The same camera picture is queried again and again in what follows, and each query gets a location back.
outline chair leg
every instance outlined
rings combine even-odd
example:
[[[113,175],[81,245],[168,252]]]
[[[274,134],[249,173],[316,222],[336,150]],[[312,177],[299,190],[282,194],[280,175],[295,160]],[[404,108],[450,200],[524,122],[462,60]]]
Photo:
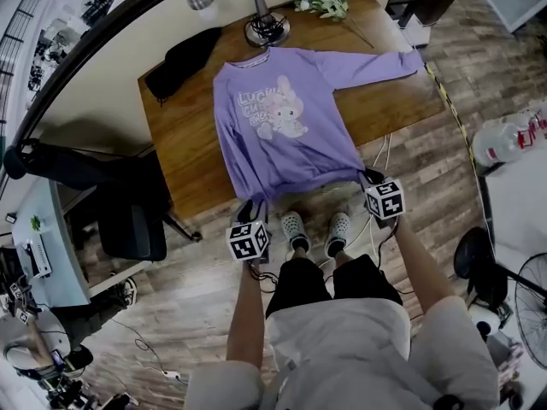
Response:
[[[189,234],[188,232],[186,232],[184,230],[184,228],[182,226],[180,226],[177,223],[177,221],[173,217],[171,217],[169,214],[164,214],[163,217],[162,217],[162,220],[167,225],[172,227],[175,230],[175,232],[177,232],[177,234],[181,235],[184,238],[187,238],[191,242],[197,243],[197,242],[199,242],[200,240],[203,239],[202,234],[200,232],[196,231],[196,232],[193,232],[192,234]]]

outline black bag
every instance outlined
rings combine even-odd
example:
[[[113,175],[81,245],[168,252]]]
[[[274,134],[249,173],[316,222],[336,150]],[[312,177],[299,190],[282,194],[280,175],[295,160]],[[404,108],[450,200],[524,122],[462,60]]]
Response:
[[[165,54],[165,62],[144,78],[146,86],[160,104],[205,66],[221,32],[221,27],[215,27],[175,45]]]

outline lamp base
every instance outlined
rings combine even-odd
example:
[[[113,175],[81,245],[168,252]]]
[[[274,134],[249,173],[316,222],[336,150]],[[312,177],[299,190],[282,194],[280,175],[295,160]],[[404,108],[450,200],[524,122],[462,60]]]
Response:
[[[252,26],[252,22],[249,22],[245,25],[245,37],[247,42],[253,47],[269,47],[276,46],[283,43],[289,36],[289,31],[291,30],[291,25],[286,17],[281,14],[272,12],[270,14],[276,22],[280,23],[279,34],[273,38],[270,35],[268,38],[261,36]]]

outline cartoon bunny graphic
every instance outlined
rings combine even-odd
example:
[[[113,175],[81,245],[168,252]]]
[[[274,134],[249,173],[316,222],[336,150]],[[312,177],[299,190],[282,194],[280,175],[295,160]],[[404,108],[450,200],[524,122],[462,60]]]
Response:
[[[291,88],[286,76],[279,76],[277,84],[277,92],[268,94],[263,100],[264,108],[270,115],[269,122],[274,131],[288,138],[301,137],[308,131],[308,127],[298,121],[304,111],[304,104]]]

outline beige wall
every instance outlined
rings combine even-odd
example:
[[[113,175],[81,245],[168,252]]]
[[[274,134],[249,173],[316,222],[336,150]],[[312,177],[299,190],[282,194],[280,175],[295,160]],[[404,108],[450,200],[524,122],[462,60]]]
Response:
[[[266,0],[274,6],[289,0]],[[387,0],[378,0],[385,6]],[[42,120],[44,141],[131,153],[150,143],[137,79],[174,45],[212,26],[252,14],[253,0],[216,0],[205,21],[185,0],[167,0],[124,29],[69,82]]]

